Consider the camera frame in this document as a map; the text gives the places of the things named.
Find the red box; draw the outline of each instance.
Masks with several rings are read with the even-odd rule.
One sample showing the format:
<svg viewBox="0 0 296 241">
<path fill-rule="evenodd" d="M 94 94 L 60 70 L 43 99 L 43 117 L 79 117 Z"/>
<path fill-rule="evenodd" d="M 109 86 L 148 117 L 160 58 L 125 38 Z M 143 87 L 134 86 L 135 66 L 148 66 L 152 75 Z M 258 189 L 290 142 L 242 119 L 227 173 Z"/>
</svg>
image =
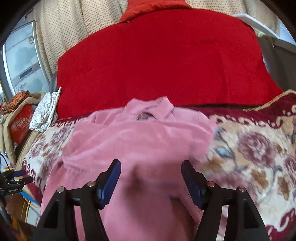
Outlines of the red box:
<svg viewBox="0 0 296 241">
<path fill-rule="evenodd" d="M 20 145 L 29 131 L 29 125 L 34 110 L 30 104 L 24 105 L 22 110 L 17 114 L 15 119 L 9 125 L 11 139 Z"/>
</svg>

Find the red blanket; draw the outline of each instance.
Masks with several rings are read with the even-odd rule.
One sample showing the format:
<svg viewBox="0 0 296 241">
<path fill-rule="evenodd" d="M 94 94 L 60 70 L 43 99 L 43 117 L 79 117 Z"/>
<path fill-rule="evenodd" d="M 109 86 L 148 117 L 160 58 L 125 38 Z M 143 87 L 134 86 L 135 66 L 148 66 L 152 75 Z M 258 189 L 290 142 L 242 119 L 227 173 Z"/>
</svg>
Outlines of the red blanket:
<svg viewBox="0 0 296 241">
<path fill-rule="evenodd" d="M 282 93 L 254 31 L 202 9 L 162 10 L 107 27 L 58 61 L 59 118 L 167 96 L 175 106 L 260 105 Z"/>
</svg>

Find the pink fleece garment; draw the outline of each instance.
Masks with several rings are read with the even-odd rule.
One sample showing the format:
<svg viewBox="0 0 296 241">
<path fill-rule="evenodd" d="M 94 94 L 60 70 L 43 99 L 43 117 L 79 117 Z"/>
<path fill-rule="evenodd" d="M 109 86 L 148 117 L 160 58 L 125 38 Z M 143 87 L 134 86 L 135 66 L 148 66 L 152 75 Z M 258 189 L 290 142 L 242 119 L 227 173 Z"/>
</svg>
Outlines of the pink fleece garment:
<svg viewBox="0 0 296 241">
<path fill-rule="evenodd" d="M 205 156 L 215 127 L 203 113 L 174 107 L 167 97 L 132 99 L 125 108 L 94 112 L 76 124 L 62 161 L 51 170 L 41 212 L 59 186 L 82 187 L 119 159 L 121 176 L 110 203 L 100 211 L 109 239 L 192 240 L 189 213 L 199 217 L 200 212 L 188 194 L 181 163 Z M 83 241 L 80 211 L 75 216 Z"/>
</svg>

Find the blue gripper pad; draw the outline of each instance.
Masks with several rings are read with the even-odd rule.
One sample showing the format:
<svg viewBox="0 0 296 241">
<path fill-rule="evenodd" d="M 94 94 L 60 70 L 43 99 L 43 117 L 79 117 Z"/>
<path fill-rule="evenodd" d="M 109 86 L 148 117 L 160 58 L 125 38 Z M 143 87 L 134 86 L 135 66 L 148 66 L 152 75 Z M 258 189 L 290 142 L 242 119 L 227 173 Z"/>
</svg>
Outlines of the blue gripper pad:
<svg viewBox="0 0 296 241">
<path fill-rule="evenodd" d="M 119 160 L 114 159 L 108 170 L 100 173 L 98 176 L 96 180 L 96 183 L 98 184 L 96 194 L 100 200 L 100 209 L 103 209 L 107 204 L 109 204 L 120 173 L 121 163 Z"/>
<path fill-rule="evenodd" d="M 24 175 L 26 175 L 26 171 L 25 170 L 20 170 L 20 171 L 14 171 L 13 173 L 12 173 L 12 175 L 13 175 L 13 177 L 20 177 L 20 176 L 24 176 Z"/>
<path fill-rule="evenodd" d="M 203 210 L 203 202 L 201 196 L 206 191 L 205 184 L 207 180 L 205 177 L 196 172 L 189 160 L 185 160 L 181 164 L 181 173 L 193 203 Z"/>
</svg>

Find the black cable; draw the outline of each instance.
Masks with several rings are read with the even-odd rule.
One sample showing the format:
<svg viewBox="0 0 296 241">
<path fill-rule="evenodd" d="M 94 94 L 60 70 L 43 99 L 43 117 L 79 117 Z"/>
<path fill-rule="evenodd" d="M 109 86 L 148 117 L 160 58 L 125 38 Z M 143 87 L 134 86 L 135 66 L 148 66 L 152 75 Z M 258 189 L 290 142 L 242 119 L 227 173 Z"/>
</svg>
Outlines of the black cable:
<svg viewBox="0 0 296 241">
<path fill-rule="evenodd" d="M 0 153 L 0 155 L 4 158 L 4 161 L 6 162 L 6 165 L 7 165 L 7 167 L 8 167 L 8 170 L 10 170 L 9 165 L 8 165 L 8 163 L 7 163 L 6 159 L 5 159 L 5 157 L 4 157 L 1 153 Z"/>
</svg>

